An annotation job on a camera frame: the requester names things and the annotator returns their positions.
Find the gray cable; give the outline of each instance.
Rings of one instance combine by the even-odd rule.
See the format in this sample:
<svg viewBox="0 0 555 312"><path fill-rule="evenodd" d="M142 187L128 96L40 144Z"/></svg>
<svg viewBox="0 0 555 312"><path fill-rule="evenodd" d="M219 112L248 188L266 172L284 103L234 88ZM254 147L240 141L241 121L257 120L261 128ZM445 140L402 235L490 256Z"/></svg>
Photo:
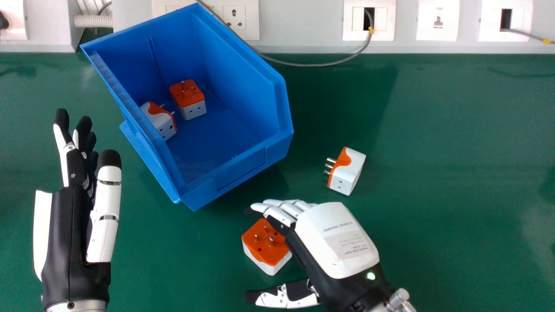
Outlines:
<svg viewBox="0 0 555 312"><path fill-rule="evenodd" d="M267 60L267 61L271 61L277 64L282 64L282 65L287 65L287 66L293 66L293 67L328 67L328 66L334 66L334 65L339 65L345 62L348 62L352 59L354 59L355 57L359 56L365 49L366 47L368 47L368 45L370 44L370 39L372 38L372 32L368 31L368 37L366 38L366 41L364 42L364 44L362 45L362 48L360 48L357 52L351 54L350 56L340 59L338 61L334 61L334 62L329 62L329 63L316 63L316 64L302 64L302 63L290 63L290 62L286 62L286 61L280 61L278 59L269 57L269 56L265 56L264 54L262 54L260 51L258 51L257 49L253 48L251 45L249 45L246 41L244 41L233 29L231 29L231 27L229 27L227 25L226 22L224 22L224 20L219 17L214 11L212 11L212 8L210 8L209 6L206 5L206 3L204 3L203 0L196 0L203 8L205 8L208 12L210 12L218 21L220 21L220 23L222 23L225 27L227 27L231 32L233 32L237 38L239 38L244 44L246 44L249 48L251 48L254 52L256 52L256 54L258 54L261 58ZM374 20L372 19L372 15L370 15L370 13L367 10L364 10L364 13L366 13L366 15L368 16L368 18L370 19L370 27L374 27Z"/></svg>
<svg viewBox="0 0 555 312"><path fill-rule="evenodd" d="M110 6L110 4L112 4L112 2L111 2L111 1L110 1L110 2L106 2L106 4L104 4L104 5L102 6L102 8L100 8L100 10L98 10L98 13L97 13L97 15L100 15L100 14L102 14L102 12L104 12L104 10L105 10L105 9L106 9L107 7L109 7L109 6Z"/></svg>
<svg viewBox="0 0 555 312"><path fill-rule="evenodd" d="M547 41L546 44L555 44L555 42L553 42L553 41L551 41L547 38L542 38L542 37L539 37L539 36L536 36L536 35L533 35L533 34L530 34L530 33L527 33L527 32L518 31L516 29L502 29L501 31L502 32L507 32L507 33L521 34L523 36L530 37L532 39L535 39L535 40L538 40L538 41L541 41L541 42L546 42Z"/></svg>

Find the white wall plate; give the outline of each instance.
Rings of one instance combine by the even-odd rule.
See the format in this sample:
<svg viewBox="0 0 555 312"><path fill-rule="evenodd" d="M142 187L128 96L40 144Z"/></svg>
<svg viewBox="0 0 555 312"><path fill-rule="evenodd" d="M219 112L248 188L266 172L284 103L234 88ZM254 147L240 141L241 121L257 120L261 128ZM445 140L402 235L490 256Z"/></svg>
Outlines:
<svg viewBox="0 0 555 312"><path fill-rule="evenodd" d="M460 0L420 0L416 40L457 41Z"/></svg>
<svg viewBox="0 0 555 312"><path fill-rule="evenodd" d="M152 14L153 17L159 17L193 3L196 1L152 0ZM204 0L204 3L230 23L230 27L243 40L260 40L259 0Z"/></svg>
<svg viewBox="0 0 555 312"><path fill-rule="evenodd" d="M529 33L532 30L532 0L482 0L478 41L527 42L528 37L501 32L501 10L512 9L511 28Z"/></svg>
<svg viewBox="0 0 555 312"><path fill-rule="evenodd" d="M372 41L393 41L395 37L396 0L344 0L343 41L364 41L364 8L375 8Z"/></svg>
<svg viewBox="0 0 555 312"><path fill-rule="evenodd" d="M0 11L9 22L8 29L0 31L0 40L27 40L23 0L1 0Z"/></svg>

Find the green indicator light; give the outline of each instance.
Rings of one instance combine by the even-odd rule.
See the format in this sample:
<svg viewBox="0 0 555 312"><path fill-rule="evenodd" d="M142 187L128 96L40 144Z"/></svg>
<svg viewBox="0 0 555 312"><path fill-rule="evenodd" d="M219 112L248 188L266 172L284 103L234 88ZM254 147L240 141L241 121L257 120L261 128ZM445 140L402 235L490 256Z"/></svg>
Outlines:
<svg viewBox="0 0 555 312"><path fill-rule="evenodd" d="M366 273L366 278L369 280L375 280L376 279L376 274L374 274L374 272L368 272Z"/></svg>

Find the blue plastic container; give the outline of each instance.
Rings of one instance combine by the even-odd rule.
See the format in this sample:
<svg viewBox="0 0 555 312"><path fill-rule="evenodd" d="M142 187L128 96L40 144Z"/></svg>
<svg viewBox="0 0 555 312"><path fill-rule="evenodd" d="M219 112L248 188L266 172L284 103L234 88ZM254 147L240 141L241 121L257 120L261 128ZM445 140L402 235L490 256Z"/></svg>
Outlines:
<svg viewBox="0 0 555 312"><path fill-rule="evenodd" d="M81 48L121 109L120 129L174 203L197 210L286 156L283 77L198 4ZM207 114L165 142L139 106L173 111L169 86L196 81Z"/></svg>

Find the robotic hand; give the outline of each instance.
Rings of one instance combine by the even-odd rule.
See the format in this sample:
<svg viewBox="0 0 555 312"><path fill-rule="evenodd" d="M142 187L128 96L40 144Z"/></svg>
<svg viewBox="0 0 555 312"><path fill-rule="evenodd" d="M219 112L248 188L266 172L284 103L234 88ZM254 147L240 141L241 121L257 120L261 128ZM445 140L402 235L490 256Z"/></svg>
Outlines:
<svg viewBox="0 0 555 312"><path fill-rule="evenodd" d="M245 302L296 309L322 304L337 312L416 312L408 292L393 292L376 246L342 203L265 200L251 205L281 235L306 270L302 279L249 290Z"/></svg>
<svg viewBox="0 0 555 312"><path fill-rule="evenodd" d="M35 196L33 261L47 312L106 311L110 300L122 161L114 150L98 157L91 127L84 116L71 137L67 111L56 112L54 138L64 187L54 194L37 190Z"/></svg>

